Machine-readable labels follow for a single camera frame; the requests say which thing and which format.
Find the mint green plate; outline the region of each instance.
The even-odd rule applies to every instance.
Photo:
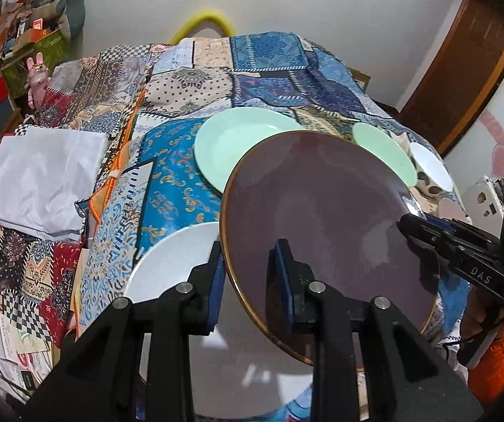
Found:
[[[358,122],[353,126],[351,136],[355,144],[384,162],[407,187],[416,185],[418,177],[410,157],[388,134],[368,123]]]
[[[304,128],[291,117],[263,108],[232,108],[210,117],[195,137],[199,171],[219,192],[253,146],[270,136]]]

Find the wooden door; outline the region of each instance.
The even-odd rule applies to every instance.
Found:
[[[398,120],[445,153],[478,117],[503,73],[504,9],[485,0],[463,0]]]

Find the white cloth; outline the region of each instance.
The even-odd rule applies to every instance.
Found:
[[[78,239],[74,203],[91,195],[104,133],[31,127],[0,144],[0,225],[41,239]]]

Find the door frame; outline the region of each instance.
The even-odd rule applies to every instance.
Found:
[[[434,60],[431,62],[430,67],[426,71],[426,74],[424,74],[424,77],[422,78],[422,80],[420,81],[420,83],[418,84],[418,86],[416,87],[416,89],[406,102],[406,104],[403,106],[402,111],[400,111],[399,117],[401,123],[402,123],[403,111],[409,111],[410,108],[414,105],[414,103],[416,103],[420,93],[422,93],[423,89],[427,86],[427,83],[430,81],[431,77],[433,77],[436,68],[438,67],[440,62],[443,60],[443,57],[447,53],[447,49],[449,48],[449,45],[453,40],[453,36],[459,27],[461,18],[463,17],[465,9],[467,9],[468,3],[469,0],[461,1],[459,11],[457,11],[455,19],[453,19],[453,23],[451,24],[449,32],[447,33],[447,36],[445,36],[445,39],[441,44],[438,53],[434,57]],[[438,153],[442,157],[447,155],[447,153],[459,142],[459,139],[462,138],[465,132],[467,132],[467,130],[471,127],[471,125],[480,116],[481,112],[484,110],[484,108],[486,108],[488,102],[490,101],[490,98],[492,98],[492,95],[494,95],[495,91],[500,86],[502,79],[504,79],[504,50],[502,51],[500,59],[498,59],[498,62],[496,63],[496,66],[492,71],[492,74],[487,79],[486,83],[484,84],[479,94],[476,96],[473,103],[469,106],[468,110],[465,112],[461,120],[457,122],[454,129],[446,136],[446,138],[437,147]]]
[[[490,99],[495,94],[496,90],[502,83],[504,79],[504,50],[496,63],[494,70],[488,77],[483,88],[476,95],[475,100],[469,106],[469,109],[465,112],[461,120],[457,122],[456,126],[451,130],[451,132],[445,137],[445,139],[439,144],[438,152],[444,156],[453,149],[453,147],[459,142],[459,139],[467,132],[473,123],[479,118],[480,114],[484,111],[484,108],[490,102]]]

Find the gold rim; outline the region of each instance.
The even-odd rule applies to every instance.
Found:
[[[242,290],[241,290],[241,288],[240,288],[240,286],[238,284],[238,279],[236,278],[236,273],[234,272],[234,269],[233,269],[233,266],[232,266],[232,261],[230,260],[230,253],[228,252],[229,245],[228,245],[228,236],[227,236],[228,235],[227,234],[227,203],[228,203],[227,197],[228,197],[228,193],[232,189],[232,186],[233,186],[233,183],[234,183],[234,179],[236,178],[236,175],[238,173],[238,168],[241,166],[242,163],[244,163],[245,159],[247,159],[248,156],[250,156],[251,153],[253,153],[256,149],[258,149],[259,147],[261,147],[266,141],[268,141],[270,139],[275,139],[275,138],[277,138],[279,136],[284,135],[285,133],[299,133],[299,132],[301,132],[301,133],[314,133],[316,135],[324,135],[324,136],[327,136],[329,138],[339,139],[340,141],[344,141],[344,142],[347,142],[349,144],[355,145],[354,143],[349,142],[347,139],[341,138],[339,136],[335,136],[335,135],[331,135],[331,134],[327,134],[327,133],[321,133],[321,132],[314,132],[312,130],[294,130],[293,132],[278,133],[276,135],[273,135],[273,136],[270,136],[269,138],[264,139],[263,141],[260,141],[258,144],[256,144],[252,148],[250,148],[248,150],[248,152],[246,152],[242,156],[242,158],[238,161],[238,163],[236,164],[236,166],[232,170],[232,173],[230,174],[230,177],[228,178],[227,184],[226,184],[226,186],[224,188],[224,191],[223,191],[223,201],[221,202],[220,220],[219,220],[219,224],[220,224],[219,232],[220,232],[220,242],[221,242],[221,248],[222,248],[222,251],[223,251],[223,257],[224,257],[224,261],[225,261],[225,264],[226,264],[226,269],[227,269],[227,272],[228,272],[228,278],[230,279],[230,283],[232,284],[232,286],[233,286],[233,288],[234,288],[234,290],[235,290],[235,292],[236,292],[236,294],[237,294],[237,296],[238,296],[238,298],[239,298],[242,306],[244,306],[245,311],[248,313],[248,315],[250,316],[250,318],[253,320],[254,324],[256,324],[256,326],[261,330],[261,332],[266,337],[268,337],[268,339],[271,342],[273,342],[276,346],[278,346],[279,349],[281,349],[282,351],[286,352],[291,357],[296,358],[297,360],[305,363],[306,365],[313,366],[314,362],[310,358],[307,358],[307,357],[302,356],[301,354],[298,354],[297,352],[295,352],[293,349],[291,349],[288,345],[286,345],[284,342],[282,342],[279,338],[277,338],[273,333],[271,333],[269,331],[267,325],[265,325],[262,322],[262,320],[259,318],[259,316],[257,315],[257,313],[254,311],[252,305],[248,302],[248,300],[244,296],[244,293],[242,293]],[[371,154],[371,156],[375,157],[375,155],[373,155],[371,152],[369,152],[365,148],[363,148],[361,146],[357,146],[357,147],[363,149],[365,152],[367,152],[367,153]],[[412,195],[412,192],[408,189],[408,187],[406,187],[406,190],[407,190],[407,192],[410,195]],[[431,307],[431,310],[430,310],[430,315],[428,316],[428,319],[425,321],[425,323],[419,328],[420,334],[423,333],[424,329],[426,328],[426,325],[430,322],[431,316],[434,314],[434,307],[435,307],[436,301],[438,299],[438,291],[439,291],[439,280],[438,280],[438,288],[436,289],[434,301],[432,303],[432,307]],[[363,367],[358,367],[358,371],[363,371]]]

